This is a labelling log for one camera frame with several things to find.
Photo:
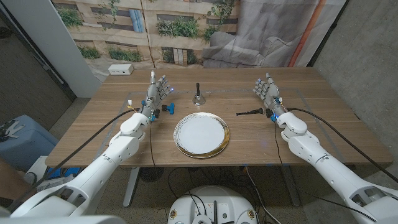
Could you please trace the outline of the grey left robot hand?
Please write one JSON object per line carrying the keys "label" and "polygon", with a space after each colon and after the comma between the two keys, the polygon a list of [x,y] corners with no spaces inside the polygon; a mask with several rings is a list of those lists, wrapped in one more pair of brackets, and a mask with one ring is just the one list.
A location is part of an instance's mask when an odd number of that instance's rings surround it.
{"label": "grey left robot hand", "polygon": [[156,78],[155,71],[150,72],[150,85],[147,89],[145,103],[142,106],[141,114],[151,119],[154,111],[159,109],[162,101],[173,92],[174,89],[168,84],[166,76]]}

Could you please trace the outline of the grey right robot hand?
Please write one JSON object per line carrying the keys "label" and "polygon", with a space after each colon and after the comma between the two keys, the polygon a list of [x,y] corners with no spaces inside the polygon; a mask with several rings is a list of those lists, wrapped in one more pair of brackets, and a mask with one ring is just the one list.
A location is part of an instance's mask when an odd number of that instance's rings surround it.
{"label": "grey right robot hand", "polygon": [[273,122],[276,122],[280,115],[287,112],[282,105],[279,89],[269,73],[266,73],[264,80],[259,78],[255,81],[253,92],[263,101],[266,107],[266,116]]}

